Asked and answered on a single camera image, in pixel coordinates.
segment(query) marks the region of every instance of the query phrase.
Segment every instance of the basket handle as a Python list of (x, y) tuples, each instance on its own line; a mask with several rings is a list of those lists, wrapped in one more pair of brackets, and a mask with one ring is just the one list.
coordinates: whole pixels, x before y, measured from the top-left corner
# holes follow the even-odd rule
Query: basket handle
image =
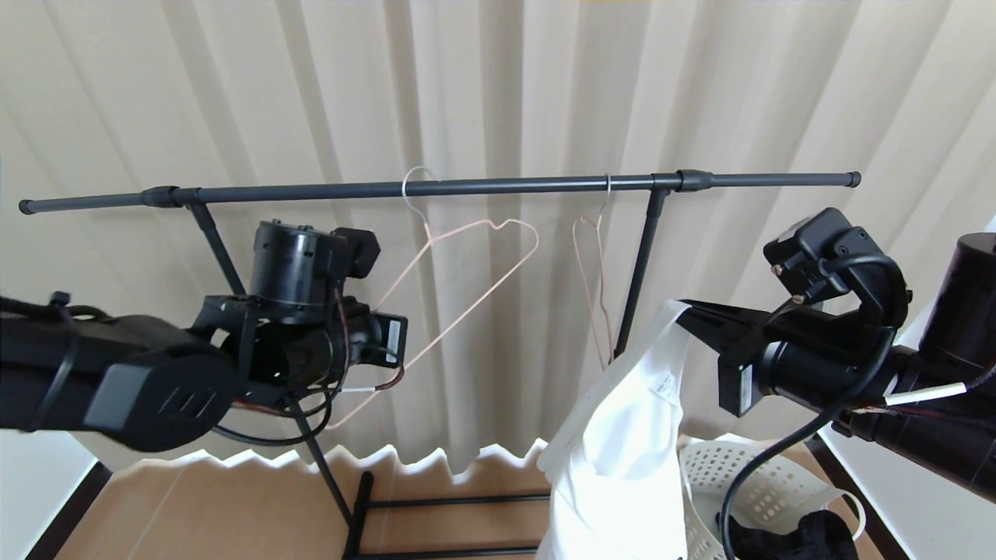
[(858, 512), (858, 528), (851, 534), (852, 540), (858, 540), (865, 532), (865, 506), (862, 501), (858, 499), (854, 494), (841, 490), (839, 488), (829, 487), (826, 490), (814, 495), (806, 503), (799, 506), (802, 511), (818, 511), (820, 509), (826, 509), (830, 502), (836, 500), (837, 498), (846, 498), (852, 504), (855, 505), (855, 510)]

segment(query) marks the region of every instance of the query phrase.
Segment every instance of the clothes hanger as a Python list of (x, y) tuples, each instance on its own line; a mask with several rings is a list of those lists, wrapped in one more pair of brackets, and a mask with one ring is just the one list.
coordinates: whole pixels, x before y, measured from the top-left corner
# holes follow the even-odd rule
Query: clothes hanger
[[(606, 175), (606, 200), (602, 203), (602, 208), (599, 209), (599, 217), (596, 221), (592, 222), (587, 216), (582, 215), (578, 219), (574, 220), (574, 225), (571, 226), (571, 239), (574, 241), (574, 256), (578, 259), (578, 270), (581, 272), (581, 280), (585, 284), (585, 299), (588, 301), (588, 320), (592, 325), (592, 337), (595, 339), (595, 350), (599, 353), (599, 363), (602, 365), (602, 370), (609, 366), (613, 362), (613, 325), (609, 320), (609, 310), (606, 307), (606, 259), (605, 251), (602, 246), (602, 215), (606, 211), (606, 206), (609, 205), (609, 200), (613, 195), (613, 177), (609, 174)], [(606, 320), (606, 334), (608, 335), (608, 347), (603, 354), (602, 345), (599, 343), (599, 335), (597, 333), (597, 328), (595, 326), (595, 303), (592, 300), (592, 293), (588, 289), (588, 277), (585, 275), (585, 266), (581, 262), (581, 249), (578, 248), (578, 225), (579, 224), (589, 224), (595, 229), (595, 236), (599, 243), (599, 307), (602, 309), (602, 315)]]
[(403, 280), (404, 277), (407, 276), (409, 272), (411, 272), (411, 269), (413, 269), (415, 267), (415, 265), (422, 258), (422, 256), (425, 255), (425, 253), (427, 253), (428, 250), (431, 247), (433, 247), (437, 242), (442, 241), (443, 239), (447, 239), (449, 237), (453, 237), (454, 235), (458, 235), (458, 234), (460, 234), (460, 233), (462, 233), (464, 231), (467, 231), (467, 230), (469, 230), (471, 228), (474, 228), (474, 227), (477, 227), (477, 226), (481, 226), (481, 225), (488, 225), (488, 226), (491, 227), (492, 230), (498, 231), (500, 229), (505, 228), (505, 226), (507, 226), (508, 224), (514, 223), (514, 224), (520, 225), (520, 226), (525, 227), (525, 228), (529, 229), (530, 231), (532, 231), (533, 232), (533, 237), (535, 238), (535, 243), (533, 244), (533, 247), (529, 250), (529, 252), (527, 252), (526, 255), (523, 256), (522, 259), (520, 259), (519, 262), (517, 262), (515, 264), (515, 266), (513, 266), (512, 268), (510, 268), (508, 270), (508, 272), (505, 273), (504, 276), (502, 276), (501, 278), (498, 279), (497, 282), (495, 282), (494, 284), (492, 284), (491, 287), (488, 288), (487, 291), (484, 292), (484, 294), (481, 295), (481, 297), (477, 298), (477, 301), (475, 301), (474, 303), (472, 303), (470, 305), (470, 307), (468, 307), (466, 309), (466, 311), (464, 311), (463, 313), (461, 313), (459, 317), (457, 317), (456, 319), (454, 319), (453, 322), (449, 324), (449, 326), (447, 326), (445, 329), (443, 329), (434, 339), (432, 339), (431, 342), (429, 342), (427, 345), (425, 345), (425, 348), (423, 348), (420, 352), (418, 352), (418, 354), (416, 354), (413, 358), (409, 359), (407, 362), (405, 362), (404, 364), (402, 364), (397, 369), (394, 377), (391, 378), (390, 381), (388, 381), (388, 382), (386, 382), (384, 384), (373, 386), (373, 387), (361, 387), (361, 388), (343, 389), (342, 393), (368, 393), (368, 396), (359, 405), (357, 405), (354, 409), (352, 409), (351, 411), (349, 411), (348, 413), (346, 413), (346, 415), (343, 416), (341, 420), (339, 420), (339, 421), (337, 421), (335, 423), (332, 423), (332, 424), (329, 424), (328, 426), (326, 426), (326, 429), (336, 429), (337, 427), (340, 427), (341, 425), (343, 425), (344, 423), (346, 423), (347, 421), (349, 421), (349, 419), (351, 419), (356, 413), (358, 413), (360, 410), (362, 410), (371, 401), (373, 401), (378, 395), (380, 395), (381, 393), (383, 393), (383, 391), (385, 391), (387, 389), (390, 389), (394, 385), (397, 385), (397, 383), (401, 380), (401, 377), (404, 375), (405, 370), (410, 369), (411, 366), (413, 366), (415, 364), (415, 362), (417, 362), (422, 356), (425, 356), (425, 354), (428, 353), (428, 351), (431, 350), (432, 347), (434, 347), (436, 344), (438, 344), (439, 341), (441, 341), (442, 338), (445, 337), (450, 331), (452, 331), (453, 328), (456, 327), (460, 323), (460, 321), (463, 321), (463, 319), (466, 318), (467, 315), (470, 315), (471, 311), (473, 311), (478, 305), (481, 304), (481, 302), (483, 302), (484, 300), (486, 300), (492, 293), (494, 293), (494, 291), (498, 289), (498, 286), (501, 286), (502, 283), (505, 282), (505, 280), (508, 280), (509, 277), (511, 277), (513, 274), (515, 274), (515, 271), (519, 270), (519, 268), (521, 268), (522, 265), (525, 264), (525, 262), (527, 260), (529, 260), (529, 258), (531, 256), (533, 256), (533, 253), (535, 253), (536, 250), (540, 248), (540, 232), (537, 231), (536, 228), (533, 227), (532, 224), (529, 224), (529, 223), (526, 223), (526, 222), (524, 222), (522, 220), (518, 220), (518, 219), (514, 219), (514, 218), (506, 219), (505, 221), (501, 222), (501, 224), (495, 224), (495, 222), (493, 222), (493, 221), (491, 221), (489, 219), (477, 220), (475, 222), (471, 222), (471, 223), (468, 223), (466, 225), (461, 225), (459, 227), (451, 229), (451, 230), (447, 231), (446, 233), (442, 233), (440, 235), (432, 235), (432, 231), (429, 229), (429, 221), (428, 221), (428, 219), (425, 217), (425, 214), (423, 214), (421, 212), (421, 210), (419, 210), (418, 208), (414, 207), (411, 204), (411, 201), (408, 199), (408, 194), (407, 194), (407, 191), (406, 191), (407, 185), (408, 185), (408, 178), (411, 177), (411, 174), (413, 172), (415, 172), (415, 171), (417, 171), (419, 169), (421, 169), (422, 171), (424, 171), (425, 174), (428, 175), (429, 177), (431, 177), (433, 180), (439, 181), (439, 179), (437, 179), (432, 174), (432, 172), (429, 171), (429, 169), (426, 168), (424, 165), (417, 165), (417, 166), (413, 167), (412, 169), (409, 169), (408, 173), (405, 174), (404, 179), (401, 181), (401, 198), (404, 199), (404, 203), (408, 205), (408, 208), (410, 208), (413, 212), (415, 212), (416, 214), (419, 215), (419, 217), (422, 218), (422, 226), (425, 228), (426, 241), (425, 241), (425, 244), (422, 245), (422, 248), (415, 254), (415, 257), (413, 259), (411, 259), (411, 262), (408, 263), (408, 266), (406, 266), (404, 268), (404, 270), (401, 271), (401, 274), (397, 277), (397, 279), (394, 280), (394, 283), (391, 284), (389, 288), (387, 288), (387, 291), (384, 292), (383, 296), (380, 298), (380, 301), (376, 304), (375, 309), (379, 309), (380, 306), (383, 305), (383, 302), (386, 301), (387, 298), (390, 296), (390, 294), (397, 288), (398, 284), (401, 283), (401, 280)]

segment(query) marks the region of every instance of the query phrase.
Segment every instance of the curtain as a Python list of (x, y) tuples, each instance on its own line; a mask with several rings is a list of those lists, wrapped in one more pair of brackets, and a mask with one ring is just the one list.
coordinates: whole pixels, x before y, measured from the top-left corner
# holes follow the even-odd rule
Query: curtain
[[(0, 2), (0, 289), (56, 289), (120, 314), (186, 326), (226, 285), (183, 210), (23, 216), (20, 198), (141, 190), (440, 178), (860, 170), (844, 188), (731, 188), (670, 196), (635, 329), (668, 298), (771, 309), (785, 294), (761, 247), (827, 206), (864, 226), (929, 302), (960, 234), (996, 214), (996, 4), (540, 0)], [(525, 453), (557, 430), (601, 372), (571, 225), (603, 193), (461, 196), (413, 203), (442, 232), (515, 217), (539, 250), (404, 381), (320, 438), (413, 461), (444, 448), (454, 471), (498, 442)], [(646, 193), (605, 211), (604, 280), (619, 329)], [(212, 207), (243, 278), (262, 219), (373, 230), (375, 303), (425, 241), (399, 199)], [(440, 242), (383, 306), (420, 349), (531, 248), (528, 230)], [(590, 288), (594, 234), (580, 235)], [(837, 311), (853, 305), (844, 302)], [(600, 320), (599, 336), (605, 325)], [(693, 343), (685, 429), (782, 435), (809, 414), (765, 399), (738, 420), (716, 405), (715, 354)], [(351, 371), (353, 384), (390, 372)], [(344, 395), (335, 418), (362, 396)], [(292, 422), (233, 412), (261, 436)], [(79, 439), (113, 468), (142, 457)], [(245, 446), (208, 435), (164, 453)], [(259, 448), (273, 456), (285, 449)]]

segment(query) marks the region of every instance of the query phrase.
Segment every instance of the black baseboard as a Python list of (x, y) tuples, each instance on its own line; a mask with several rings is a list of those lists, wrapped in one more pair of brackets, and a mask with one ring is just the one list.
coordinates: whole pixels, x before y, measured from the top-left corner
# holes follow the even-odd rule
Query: black baseboard
[(76, 526), (83, 520), (83, 516), (97, 499), (101, 490), (104, 489), (108, 480), (111, 480), (111, 470), (98, 461), (83, 478), (80, 485), (76, 487), (73, 495), (66, 500), (55, 519), (49, 523), (49, 527), (42, 533), (41, 538), (32, 547), (25, 560), (52, 560), (55, 558), (66, 541), (69, 540), (69, 536), (73, 534)]
[(888, 530), (888, 527), (882, 522), (881, 517), (878, 516), (878, 512), (869, 503), (865, 493), (858, 488), (855, 480), (851, 478), (851, 474), (844, 469), (844, 466), (837, 459), (837, 456), (834, 455), (834, 452), (830, 451), (827, 444), (817, 435), (806, 442), (806, 447), (809, 448), (810, 453), (813, 454), (813, 457), (827, 474), (831, 484), (841, 490), (846, 490), (854, 494), (865, 505), (865, 532), (869, 535), (871, 542), (874, 543), (875, 548), (878, 549), (882, 557), (885, 560), (909, 560), (906, 551), (899, 546), (898, 541), (895, 540), (895, 536)]

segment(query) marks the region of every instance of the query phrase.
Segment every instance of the clothing rack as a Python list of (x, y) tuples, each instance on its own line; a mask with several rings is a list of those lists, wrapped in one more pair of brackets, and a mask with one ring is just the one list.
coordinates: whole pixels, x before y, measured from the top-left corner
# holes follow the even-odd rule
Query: clothing rack
[[(712, 187), (754, 187), (754, 186), (846, 186), (854, 188), (861, 182), (856, 171), (845, 173), (751, 173), (714, 174), (693, 169), (674, 173), (651, 173), (643, 175), (613, 175), (613, 191), (646, 190), (650, 192), (646, 204), (646, 218), (640, 236), (636, 261), (633, 264), (629, 291), (622, 312), (620, 333), (614, 355), (618, 357), (625, 350), (636, 314), (639, 292), (650, 260), (650, 249), (656, 234), (657, 222), (663, 210), (664, 201), (672, 192), (695, 192)], [(541, 178), (502, 178), (502, 179), (455, 179), (408, 181), (404, 192), (401, 181), (338, 183), (338, 184), (294, 184), (271, 186), (230, 186), (219, 188), (180, 188), (177, 186), (157, 186), (142, 192), (104, 194), (97, 196), (76, 196), (47, 200), (21, 200), (18, 207), (25, 214), (113, 208), (124, 206), (150, 206), (154, 208), (186, 207), (193, 214), (215, 260), (228, 282), (232, 293), (245, 295), (246, 291), (239, 279), (225, 244), (218, 234), (214, 218), (207, 205), (221, 202), (263, 202), (281, 200), (342, 200), (350, 198), (399, 198), (406, 196), (451, 196), (456, 194), (531, 194), (539, 192), (592, 192), (607, 190), (608, 182), (604, 175), (576, 177)], [(291, 411), (300, 413), (301, 408), (293, 405)], [(311, 427), (303, 418), (297, 419), (302, 435), (308, 435)], [(510, 496), (476, 496), (463, 498), (427, 498), (409, 500), (371, 500), (374, 488), (374, 474), (365, 471), (360, 478), (353, 509), (350, 510), (339, 485), (332, 476), (325, 454), (315, 438), (306, 441), (308, 451), (318, 466), (322, 479), (332, 492), (343, 518), (349, 527), (349, 536), (343, 552), (343, 560), (422, 560), (432, 558), (463, 558), (477, 556), (504, 556), (535, 553), (536, 546), (527, 547), (485, 547), (465, 550), (436, 550), (425, 552), (397, 552), (387, 554), (364, 554), (360, 551), (367, 514), (372, 509), (393, 507), (436, 507), (467, 503), (506, 503), (549, 499), (548, 494), (517, 494)]]

